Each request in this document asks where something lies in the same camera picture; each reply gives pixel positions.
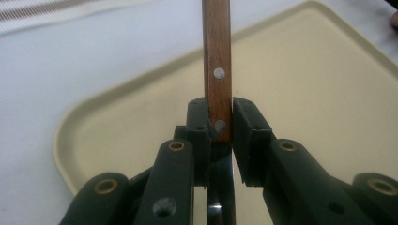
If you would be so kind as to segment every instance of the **beige tray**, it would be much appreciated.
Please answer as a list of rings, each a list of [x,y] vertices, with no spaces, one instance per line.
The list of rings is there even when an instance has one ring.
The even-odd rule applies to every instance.
[[[327,7],[306,2],[233,37],[233,96],[252,100],[277,137],[333,176],[398,179],[398,67]],[[83,102],[62,122],[54,160],[73,193],[103,172],[133,177],[203,95],[200,51]],[[236,177],[237,223],[266,224],[261,188]],[[204,204],[197,188],[195,204]],[[195,207],[195,214],[204,214]],[[195,224],[205,224],[195,216]]]

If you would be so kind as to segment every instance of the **rivet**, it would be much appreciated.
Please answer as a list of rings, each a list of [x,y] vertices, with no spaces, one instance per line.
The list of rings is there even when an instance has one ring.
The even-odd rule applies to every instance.
[[[389,195],[389,196],[395,196],[398,195],[398,189],[394,185],[390,184],[387,181],[381,180],[381,179],[376,179],[376,178],[371,178],[368,180],[368,185],[371,187],[373,190]]]
[[[103,179],[94,186],[94,191],[99,195],[109,194],[117,188],[114,178]]]
[[[223,79],[225,77],[225,71],[220,67],[214,69],[214,77],[219,80]]]
[[[175,152],[184,149],[184,147],[185,147],[185,144],[183,142],[171,142],[169,144],[169,149],[172,151],[175,151]]]
[[[176,212],[176,200],[167,197],[159,199],[153,204],[152,212],[158,218],[168,218]]]
[[[289,151],[289,152],[293,152],[298,149],[294,144],[292,144],[290,142],[280,142],[279,147],[282,148],[283,150]]]
[[[214,128],[216,129],[217,133],[221,133],[226,130],[226,124],[223,122],[223,120],[217,120]]]

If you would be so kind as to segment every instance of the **wooden knife handle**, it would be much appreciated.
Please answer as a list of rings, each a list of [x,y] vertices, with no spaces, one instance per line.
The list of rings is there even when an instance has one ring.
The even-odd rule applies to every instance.
[[[203,0],[205,98],[213,126],[226,124],[216,142],[231,141],[232,79],[229,0]]]

